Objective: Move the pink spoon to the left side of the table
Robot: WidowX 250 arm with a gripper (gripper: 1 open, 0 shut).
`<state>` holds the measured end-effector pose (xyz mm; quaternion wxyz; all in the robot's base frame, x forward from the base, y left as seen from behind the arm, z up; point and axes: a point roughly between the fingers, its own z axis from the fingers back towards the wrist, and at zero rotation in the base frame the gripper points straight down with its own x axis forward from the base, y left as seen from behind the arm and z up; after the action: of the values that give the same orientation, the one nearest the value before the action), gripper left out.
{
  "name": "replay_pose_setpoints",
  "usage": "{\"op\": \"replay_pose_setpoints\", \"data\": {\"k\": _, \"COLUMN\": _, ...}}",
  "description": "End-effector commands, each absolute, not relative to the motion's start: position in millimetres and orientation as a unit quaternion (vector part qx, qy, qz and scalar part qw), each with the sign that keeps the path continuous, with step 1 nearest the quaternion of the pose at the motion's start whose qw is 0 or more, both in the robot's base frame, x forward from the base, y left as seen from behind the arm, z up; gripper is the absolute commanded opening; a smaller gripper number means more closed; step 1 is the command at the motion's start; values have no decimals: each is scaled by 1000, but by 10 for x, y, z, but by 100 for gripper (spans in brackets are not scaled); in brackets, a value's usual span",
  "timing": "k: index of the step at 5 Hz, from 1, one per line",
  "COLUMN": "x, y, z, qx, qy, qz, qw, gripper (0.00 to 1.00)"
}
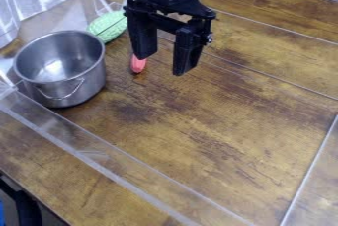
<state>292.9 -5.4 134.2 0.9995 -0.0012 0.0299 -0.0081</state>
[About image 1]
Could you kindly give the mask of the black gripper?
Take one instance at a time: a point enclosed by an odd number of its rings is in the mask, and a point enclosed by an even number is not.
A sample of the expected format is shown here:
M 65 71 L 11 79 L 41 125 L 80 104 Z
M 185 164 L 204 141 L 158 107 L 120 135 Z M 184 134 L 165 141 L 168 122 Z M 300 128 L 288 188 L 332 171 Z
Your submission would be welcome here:
M 126 0 L 124 10 L 136 57 L 157 52 L 157 30 L 174 34 L 172 74 L 182 75 L 197 64 L 200 42 L 212 42 L 215 12 L 199 0 Z

